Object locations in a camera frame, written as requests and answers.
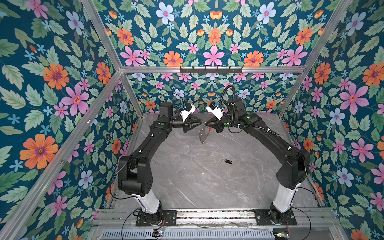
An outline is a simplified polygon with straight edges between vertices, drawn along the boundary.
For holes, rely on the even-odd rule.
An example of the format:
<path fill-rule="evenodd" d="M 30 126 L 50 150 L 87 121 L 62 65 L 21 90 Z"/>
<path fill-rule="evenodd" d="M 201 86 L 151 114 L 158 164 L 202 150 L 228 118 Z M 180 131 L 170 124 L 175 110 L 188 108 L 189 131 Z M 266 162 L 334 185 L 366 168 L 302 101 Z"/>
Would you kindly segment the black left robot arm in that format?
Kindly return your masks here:
<path fill-rule="evenodd" d="M 152 191 L 154 181 L 151 160 L 174 128 L 181 128 L 186 133 L 202 124 L 199 118 L 193 116 L 195 110 L 193 104 L 186 104 L 180 114 L 174 115 L 173 104 L 162 103 L 160 113 L 150 125 L 149 134 L 144 141 L 129 156 L 120 159 L 118 189 L 136 198 L 145 214 L 154 215 L 162 211 L 161 201 Z"/>

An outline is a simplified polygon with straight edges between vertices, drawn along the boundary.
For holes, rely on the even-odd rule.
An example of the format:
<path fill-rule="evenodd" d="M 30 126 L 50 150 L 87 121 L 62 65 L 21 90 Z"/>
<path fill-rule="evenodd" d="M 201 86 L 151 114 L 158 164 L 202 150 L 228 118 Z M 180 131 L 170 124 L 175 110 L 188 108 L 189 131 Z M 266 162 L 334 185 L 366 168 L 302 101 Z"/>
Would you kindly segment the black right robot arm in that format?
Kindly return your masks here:
<path fill-rule="evenodd" d="M 207 125 L 218 133 L 225 127 L 235 127 L 257 139 L 277 158 L 281 164 L 276 173 L 279 188 L 271 210 L 281 214 L 290 211 L 295 191 L 308 175 L 310 153 L 285 141 L 257 113 L 247 113 L 240 98 L 231 100 L 227 108 L 225 113 L 215 102 L 209 104 L 206 110 L 214 117 Z"/>

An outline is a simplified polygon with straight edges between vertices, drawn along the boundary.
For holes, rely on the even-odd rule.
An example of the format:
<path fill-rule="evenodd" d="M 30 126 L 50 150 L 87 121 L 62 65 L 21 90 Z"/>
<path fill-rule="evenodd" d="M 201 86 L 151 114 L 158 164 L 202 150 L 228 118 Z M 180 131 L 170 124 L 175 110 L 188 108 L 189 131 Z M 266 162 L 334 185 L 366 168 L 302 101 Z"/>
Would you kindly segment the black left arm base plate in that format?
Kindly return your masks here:
<path fill-rule="evenodd" d="M 176 225 L 177 220 L 176 210 L 162 210 L 155 214 L 144 213 L 139 211 L 136 226 L 137 227 L 160 227 L 160 226 L 171 226 Z"/>

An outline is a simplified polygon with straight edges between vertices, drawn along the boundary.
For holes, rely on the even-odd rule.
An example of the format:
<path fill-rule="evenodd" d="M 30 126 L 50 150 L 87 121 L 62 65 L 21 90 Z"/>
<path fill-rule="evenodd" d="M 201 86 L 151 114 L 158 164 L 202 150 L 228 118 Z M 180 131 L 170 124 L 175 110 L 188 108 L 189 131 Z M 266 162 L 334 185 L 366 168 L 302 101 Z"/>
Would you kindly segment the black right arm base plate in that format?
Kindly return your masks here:
<path fill-rule="evenodd" d="M 292 210 L 285 213 L 269 209 L 252 210 L 252 212 L 255 214 L 258 226 L 282 226 L 286 224 L 296 226 L 298 224 Z"/>

